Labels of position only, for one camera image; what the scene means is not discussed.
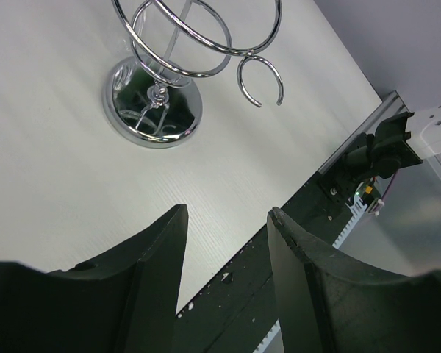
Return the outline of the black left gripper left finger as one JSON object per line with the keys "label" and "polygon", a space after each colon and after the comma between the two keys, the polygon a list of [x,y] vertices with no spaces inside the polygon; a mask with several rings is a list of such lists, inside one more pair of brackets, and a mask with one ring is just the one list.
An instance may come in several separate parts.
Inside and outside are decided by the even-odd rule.
{"label": "black left gripper left finger", "polygon": [[188,210],[68,271],[0,262],[0,352],[169,352]]}

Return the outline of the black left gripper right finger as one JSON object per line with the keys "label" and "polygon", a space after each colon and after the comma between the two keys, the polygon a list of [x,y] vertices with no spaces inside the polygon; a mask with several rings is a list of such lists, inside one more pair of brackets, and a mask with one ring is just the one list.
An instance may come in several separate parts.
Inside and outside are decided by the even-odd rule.
{"label": "black left gripper right finger", "polygon": [[286,352],[441,352],[441,270],[406,277],[317,238],[281,209],[267,217]]}

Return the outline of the chrome wire wine glass rack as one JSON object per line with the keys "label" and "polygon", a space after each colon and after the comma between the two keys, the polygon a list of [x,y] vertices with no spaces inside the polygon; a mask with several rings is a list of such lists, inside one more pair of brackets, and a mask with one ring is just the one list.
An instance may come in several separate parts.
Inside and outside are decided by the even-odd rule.
{"label": "chrome wire wine glass rack", "polygon": [[[279,89],[276,103],[282,104],[284,84],[280,73],[260,55],[279,32],[281,1],[275,3],[275,18],[270,34],[260,44],[250,48],[233,47],[226,22],[205,1],[186,1],[179,15],[163,1],[143,1],[131,18],[126,17],[119,1],[114,1],[112,5],[129,36],[132,54],[110,71],[103,89],[103,107],[108,121],[127,140],[150,149],[167,149],[188,140],[198,129],[203,113],[202,98],[195,79],[216,76],[226,68],[232,57],[240,58],[236,71],[237,85],[251,104],[262,106],[248,92],[243,80],[245,65],[253,61],[262,63],[272,72]],[[223,44],[209,39],[186,23],[193,5],[206,10],[217,21],[225,37]],[[151,49],[137,30],[137,24],[149,7],[155,7],[174,27],[163,55]],[[180,34],[222,54],[223,60],[207,71],[190,71],[178,66],[170,57]]]}

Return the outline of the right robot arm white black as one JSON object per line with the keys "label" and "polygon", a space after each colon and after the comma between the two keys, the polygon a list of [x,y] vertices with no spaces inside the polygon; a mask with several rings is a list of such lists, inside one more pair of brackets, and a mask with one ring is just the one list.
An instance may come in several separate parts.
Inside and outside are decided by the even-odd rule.
{"label": "right robot arm white black", "polygon": [[436,157],[441,165],[441,105],[417,111],[404,140],[420,159]]}

